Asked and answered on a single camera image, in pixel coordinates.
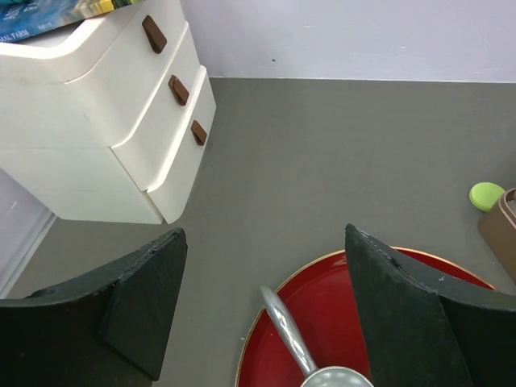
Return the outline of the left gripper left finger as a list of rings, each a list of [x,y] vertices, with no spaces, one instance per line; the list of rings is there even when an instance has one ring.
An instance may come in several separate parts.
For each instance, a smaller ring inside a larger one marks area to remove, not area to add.
[[[181,228],[25,298],[1,302],[4,386],[149,386],[185,270]]]

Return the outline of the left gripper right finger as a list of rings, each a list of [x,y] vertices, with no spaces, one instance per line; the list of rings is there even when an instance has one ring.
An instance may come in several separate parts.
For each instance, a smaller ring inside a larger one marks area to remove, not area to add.
[[[515,297],[400,253],[352,224],[347,266],[375,386],[513,386]]]

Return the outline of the square gold cookie tin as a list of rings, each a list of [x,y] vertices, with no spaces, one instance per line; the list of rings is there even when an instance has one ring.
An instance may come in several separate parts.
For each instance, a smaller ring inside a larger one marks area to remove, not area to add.
[[[515,282],[515,188],[507,190],[499,197],[478,223],[478,229]]]

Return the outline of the green round cookie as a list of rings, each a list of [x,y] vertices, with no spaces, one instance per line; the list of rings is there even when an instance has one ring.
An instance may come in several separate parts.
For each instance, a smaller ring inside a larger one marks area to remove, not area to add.
[[[468,192],[469,201],[478,210],[488,212],[506,190],[492,182],[476,183]]]

